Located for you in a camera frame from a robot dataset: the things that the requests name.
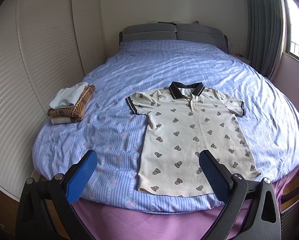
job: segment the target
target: patterned shirt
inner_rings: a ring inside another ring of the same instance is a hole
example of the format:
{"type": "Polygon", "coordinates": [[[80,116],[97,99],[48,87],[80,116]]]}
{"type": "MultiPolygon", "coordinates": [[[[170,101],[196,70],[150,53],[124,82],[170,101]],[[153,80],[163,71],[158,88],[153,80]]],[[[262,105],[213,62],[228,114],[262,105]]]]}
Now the patterned shirt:
{"type": "Polygon", "coordinates": [[[208,149],[231,173],[252,180],[260,172],[237,122],[244,102],[202,83],[136,92],[127,98],[134,114],[148,125],[139,170],[138,190],[157,195],[197,196],[212,193],[198,156],[208,149]]]}

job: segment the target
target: window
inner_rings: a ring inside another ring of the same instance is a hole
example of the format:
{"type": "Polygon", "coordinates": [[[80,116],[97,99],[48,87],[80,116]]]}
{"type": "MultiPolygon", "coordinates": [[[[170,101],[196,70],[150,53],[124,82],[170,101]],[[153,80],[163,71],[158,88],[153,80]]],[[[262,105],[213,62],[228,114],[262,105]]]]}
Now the window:
{"type": "Polygon", "coordinates": [[[299,60],[299,8],[293,0],[286,1],[288,28],[287,52],[299,60]]]}

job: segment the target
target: stack of folded clothes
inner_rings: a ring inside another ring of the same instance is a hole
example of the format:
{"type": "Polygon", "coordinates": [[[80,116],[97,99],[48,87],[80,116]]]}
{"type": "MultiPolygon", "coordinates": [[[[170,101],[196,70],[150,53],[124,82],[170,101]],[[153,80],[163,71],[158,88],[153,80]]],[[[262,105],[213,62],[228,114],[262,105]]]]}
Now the stack of folded clothes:
{"type": "Polygon", "coordinates": [[[61,89],[51,101],[48,116],[53,124],[75,123],[84,118],[87,103],[90,101],[95,86],[86,82],[71,88],[61,89]]]}

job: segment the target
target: dark green curtain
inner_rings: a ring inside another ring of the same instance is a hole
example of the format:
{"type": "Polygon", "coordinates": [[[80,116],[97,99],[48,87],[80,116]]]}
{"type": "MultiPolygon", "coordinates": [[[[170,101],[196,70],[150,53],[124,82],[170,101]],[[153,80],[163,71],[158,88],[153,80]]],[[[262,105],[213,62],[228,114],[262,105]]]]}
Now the dark green curtain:
{"type": "Polygon", "coordinates": [[[248,31],[245,57],[260,74],[269,77],[283,35],[282,0],[247,0],[248,31]]]}

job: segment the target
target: silver bolt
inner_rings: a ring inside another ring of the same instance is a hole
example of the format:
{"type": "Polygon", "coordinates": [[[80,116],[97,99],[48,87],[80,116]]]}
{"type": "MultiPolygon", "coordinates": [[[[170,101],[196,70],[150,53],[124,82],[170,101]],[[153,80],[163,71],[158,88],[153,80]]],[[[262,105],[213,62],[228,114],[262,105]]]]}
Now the silver bolt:
{"type": "Polygon", "coordinates": [[[269,178],[266,178],[266,177],[264,178],[264,182],[267,183],[267,184],[270,184],[270,183],[271,183],[270,179],[269,179],[269,178]]]}
{"type": "Polygon", "coordinates": [[[233,174],[233,178],[236,179],[236,180],[241,180],[242,179],[242,176],[238,173],[234,173],[233,174]]]}
{"type": "Polygon", "coordinates": [[[55,176],[54,176],[54,179],[57,179],[57,180],[60,180],[63,178],[63,174],[62,173],[57,173],[55,176]]]}
{"type": "Polygon", "coordinates": [[[26,180],[26,184],[32,184],[33,183],[33,179],[32,178],[28,178],[27,180],[26,180]]]}

